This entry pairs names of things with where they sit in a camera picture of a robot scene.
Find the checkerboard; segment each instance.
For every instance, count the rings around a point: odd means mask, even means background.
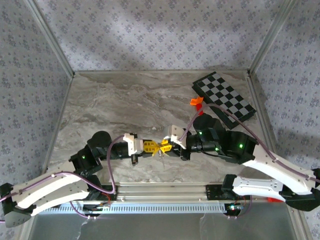
[[[223,107],[229,113],[234,114],[241,122],[248,120],[256,112],[256,110],[216,72],[195,81],[192,88],[200,97],[203,97],[205,103],[214,103]],[[231,116],[227,116],[221,110],[215,107],[210,108],[229,129],[233,129],[239,125]]]

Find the patterned wallpaper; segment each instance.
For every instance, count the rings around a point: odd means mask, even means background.
[[[23,0],[0,1],[0,22],[2,185],[41,173],[69,80]],[[16,230],[0,225],[0,240]]]
[[[320,168],[320,2],[302,0],[291,12],[257,71],[278,153]],[[320,239],[320,207],[305,213]]]
[[[37,0],[74,71],[248,68],[282,0]]]

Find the robotic arm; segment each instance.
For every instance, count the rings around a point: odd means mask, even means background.
[[[159,151],[183,161],[190,160],[191,153],[203,153],[257,169],[273,178],[249,179],[227,174],[223,184],[206,186],[208,201],[254,195],[278,199],[302,211],[311,211],[320,205],[319,183],[312,180],[320,179],[319,168],[306,170],[273,154],[275,161],[254,138],[243,132],[225,130],[218,119],[208,114],[198,116],[193,127],[196,134],[188,132],[182,137],[185,129],[169,126],[160,144],[126,133],[125,142],[115,143],[109,157],[111,160],[131,158],[134,166],[140,157],[151,157]],[[101,193],[90,183],[102,187],[93,174],[102,169],[100,161],[107,158],[111,142],[107,132],[99,131],[83,149],[56,169],[23,184],[0,186],[6,226],[18,226],[47,208],[69,201],[101,199]]]

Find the red part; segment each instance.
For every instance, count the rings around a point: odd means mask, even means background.
[[[272,197],[267,197],[267,200],[269,203],[283,203],[283,201],[281,201],[279,199],[272,198]]]
[[[201,103],[198,103],[197,105],[195,105],[196,111],[199,111],[201,108],[202,108],[202,104]],[[201,111],[199,113],[199,116],[202,115],[202,114],[204,114],[204,111]]]

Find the gray marble surface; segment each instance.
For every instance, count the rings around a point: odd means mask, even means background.
[[[67,161],[83,148],[97,131],[107,131],[112,138],[124,133],[137,133],[140,138],[160,142],[168,125],[185,127],[195,114],[190,106],[197,97],[192,82],[210,71],[188,72],[88,72],[78,73],[73,80],[62,124],[49,168]],[[244,72],[220,75],[252,106],[252,96]],[[206,113],[214,116],[211,109]],[[245,122],[263,139],[255,115]],[[238,126],[234,130],[243,131]],[[97,173],[102,183],[110,181],[107,164]],[[190,161],[178,157],[140,158],[137,166],[130,159],[111,161],[116,182],[221,182],[225,174],[262,177],[254,169],[227,163],[219,158],[193,153]]]

